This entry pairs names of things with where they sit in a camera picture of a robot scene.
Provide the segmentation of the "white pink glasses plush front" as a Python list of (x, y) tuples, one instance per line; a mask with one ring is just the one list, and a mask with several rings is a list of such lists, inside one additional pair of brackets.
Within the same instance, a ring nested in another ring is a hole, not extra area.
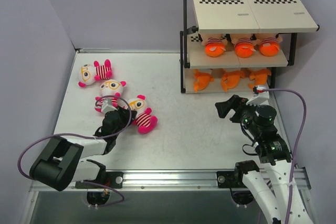
[(137, 112), (133, 124), (138, 127), (138, 132), (140, 134), (151, 132), (156, 127), (158, 119), (152, 115), (152, 108), (148, 105), (146, 97), (139, 94), (136, 98), (129, 99), (127, 103), (132, 111)]

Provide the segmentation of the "white pink glasses plush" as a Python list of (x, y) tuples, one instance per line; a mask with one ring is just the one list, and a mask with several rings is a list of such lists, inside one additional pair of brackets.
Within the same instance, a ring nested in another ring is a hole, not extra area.
[[(101, 107), (104, 101), (111, 101), (114, 107), (118, 106), (118, 99), (123, 93), (123, 88), (127, 85), (126, 81), (117, 81), (109, 79), (100, 85), (100, 94), (95, 97), (97, 104), (94, 106), (97, 112), (101, 112)], [(113, 98), (104, 98), (99, 101), (103, 96), (113, 95)]]
[(148, 105), (146, 97), (139, 94), (136, 98), (129, 99), (127, 103), (132, 111), (137, 112), (133, 124), (138, 127), (138, 132), (140, 134), (151, 132), (156, 127), (158, 119), (152, 115), (152, 108)]

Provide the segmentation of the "orange shark plush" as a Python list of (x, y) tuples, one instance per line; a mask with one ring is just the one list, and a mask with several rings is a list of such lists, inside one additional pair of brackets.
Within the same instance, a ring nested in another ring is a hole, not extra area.
[(248, 86), (252, 90), (255, 86), (264, 86), (267, 82), (269, 76), (271, 76), (271, 71), (267, 68), (258, 70), (249, 70), (249, 79), (254, 80), (254, 83), (249, 83)]
[(240, 79), (245, 78), (245, 73), (242, 70), (225, 71), (221, 77), (221, 86), (224, 92), (235, 88)]
[(214, 81), (214, 77), (212, 76), (212, 69), (194, 69), (193, 74), (193, 88), (196, 93), (198, 93), (198, 91), (204, 90), (210, 82)]

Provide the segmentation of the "orange shark plush back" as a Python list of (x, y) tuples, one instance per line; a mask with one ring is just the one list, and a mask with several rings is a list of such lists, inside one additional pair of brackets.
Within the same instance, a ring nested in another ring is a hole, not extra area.
[(198, 93), (198, 91), (204, 90), (210, 82), (214, 81), (214, 77), (212, 76), (212, 69), (194, 69), (193, 74), (193, 88), (196, 93)]

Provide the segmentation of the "peach boy plush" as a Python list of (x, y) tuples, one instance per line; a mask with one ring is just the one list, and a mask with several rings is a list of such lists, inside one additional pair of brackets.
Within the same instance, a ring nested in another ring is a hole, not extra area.
[(236, 56), (249, 58), (254, 54), (256, 42), (252, 40), (253, 34), (230, 34)]
[(266, 57), (275, 56), (280, 50), (282, 37), (276, 33), (255, 34), (260, 53)]
[(205, 54), (209, 57), (219, 57), (226, 52), (227, 39), (223, 34), (200, 34)]

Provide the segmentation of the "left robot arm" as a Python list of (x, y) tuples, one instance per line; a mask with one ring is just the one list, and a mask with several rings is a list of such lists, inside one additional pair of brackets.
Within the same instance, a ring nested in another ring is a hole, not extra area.
[(137, 111), (119, 106), (104, 115), (90, 139), (52, 136), (31, 166), (30, 177), (57, 191), (72, 182), (88, 181), (94, 188), (102, 187), (109, 180), (106, 166), (91, 157), (110, 153), (119, 134), (136, 116)]

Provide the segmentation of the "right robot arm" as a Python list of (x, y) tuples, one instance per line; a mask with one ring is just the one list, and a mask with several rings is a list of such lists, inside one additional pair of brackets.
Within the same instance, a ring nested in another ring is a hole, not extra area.
[(230, 121), (250, 138), (260, 161), (236, 163), (233, 181), (249, 189), (268, 223), (312, 223), (293, 177), (293, 156), (274, 124), (277, 111), (266, 100), (261, 94), (251, 99), (233, 95), (215, 103), (222, 119), (234, 111)]

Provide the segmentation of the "cream black three-tier shelf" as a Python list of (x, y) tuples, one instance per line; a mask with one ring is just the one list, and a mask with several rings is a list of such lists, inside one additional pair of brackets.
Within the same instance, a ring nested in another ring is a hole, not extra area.
[(183, 0), (180, 91), (273, 88), (295, 62), (298, 34), (319, 28), (301, 0)]

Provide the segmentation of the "white pink striped plush back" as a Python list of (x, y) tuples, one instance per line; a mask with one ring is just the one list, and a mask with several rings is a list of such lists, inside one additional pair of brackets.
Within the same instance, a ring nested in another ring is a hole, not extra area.
[(78, 86), (85, 88), (95, 82), (111, 79), (112, 76), (112, 64), (109, 59), (106, 59), (102, 65), (98, 61), (94, 61), (93, 64), (85, 64), (79, 68), (77, 72)]

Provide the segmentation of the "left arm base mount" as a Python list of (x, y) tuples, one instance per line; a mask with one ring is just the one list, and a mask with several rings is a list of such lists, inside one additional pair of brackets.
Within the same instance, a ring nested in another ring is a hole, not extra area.
[(123, 172), (106, 172), (101, 178), (91, 181), (91, 183), (96, 183), (98, 185), (92, 185), (85, 182), (76, 182), (76, 189), (96, 189), (101, 188), (100, 185), (111, 187), (113, 189), (120, 189), (123, 185)]

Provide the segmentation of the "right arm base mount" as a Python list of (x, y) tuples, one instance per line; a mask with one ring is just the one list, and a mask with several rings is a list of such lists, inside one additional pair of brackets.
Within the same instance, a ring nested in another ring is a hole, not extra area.
[(218, 188), (235, 188), (237, 186), (234, 171), (218, 171), (216, 177)]

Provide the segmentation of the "aluminium front rail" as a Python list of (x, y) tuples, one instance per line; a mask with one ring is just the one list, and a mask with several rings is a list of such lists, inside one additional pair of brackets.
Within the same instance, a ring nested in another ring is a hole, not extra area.
[[(191, 169), (191, 170), (110, 170), (109, 172), (123, 172), (122, 188), (120, 191), (195, 191), (218, 190), (229, 188), (217, 187), (217, 170)], [(301, 190), (311, 189), (305, 169), (295, 171), (295, 180)], [(96, 189), (76, 189), (72, 182), (63, 191), (97, 191)], [(237, 182), (232, 190), (246, 190), (246, 187)], [(53, 188), (40, 182), (33, 182), (30, 191), (55, 191)]]

